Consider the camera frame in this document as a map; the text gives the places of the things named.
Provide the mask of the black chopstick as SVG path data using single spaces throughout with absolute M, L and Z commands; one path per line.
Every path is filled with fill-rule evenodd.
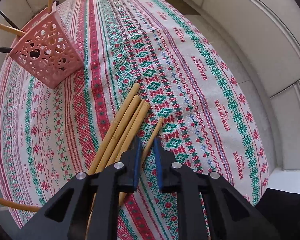
M 10 48 L 10 47 L 0 47 L 0 53 L 8 54 L 11 52 L 11 50 L 12 50 L 12 48 Z
M 0 15 L 5 19 L 5 21 L 12 27 L 15 29 L 20 30 L 20 28 L 12 21 L 10 20 L 3 12 L 2 10 L 0 10 Z

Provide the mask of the white kitchen cabinets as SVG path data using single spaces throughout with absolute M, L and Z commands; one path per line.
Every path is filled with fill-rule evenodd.
M 231 44 L 267 112 L 269 163 L 300 171 L 300 7 L 295 0 L 184 0 Z

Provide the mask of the patterned tablecloth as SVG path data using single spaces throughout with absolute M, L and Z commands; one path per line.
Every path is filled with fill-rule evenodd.
M 67 0 L 57 7 L 83 67 L 50 89 L 13 59 L 0 71 L 0 189 L 42 206 L 87 171 L 135 83 L 149 104 L 139 136 L 159 119 L 163 147 L 195 172 L 219 172 L 252 205 L 268 163 L 230 67 L 164 0 Z

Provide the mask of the pink perforated basket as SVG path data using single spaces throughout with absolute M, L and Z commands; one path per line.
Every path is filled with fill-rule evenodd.
M 51 89 L 84 65 L 56 7 L 54 2 L 51 11 L 45 8 L 30 20 L 22 28 L 25 35 L 15 38 L 8 54 Z

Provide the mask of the brown floor mat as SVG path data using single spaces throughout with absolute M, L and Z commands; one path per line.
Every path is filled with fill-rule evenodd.
M 198 11 L 193 9 L 190 5 L 188 5 L 185 1 L 183 0 L 165 0 L 168 2 L 170 5 L 175 7 L 181 14 L 183 15 L 200 15 Z

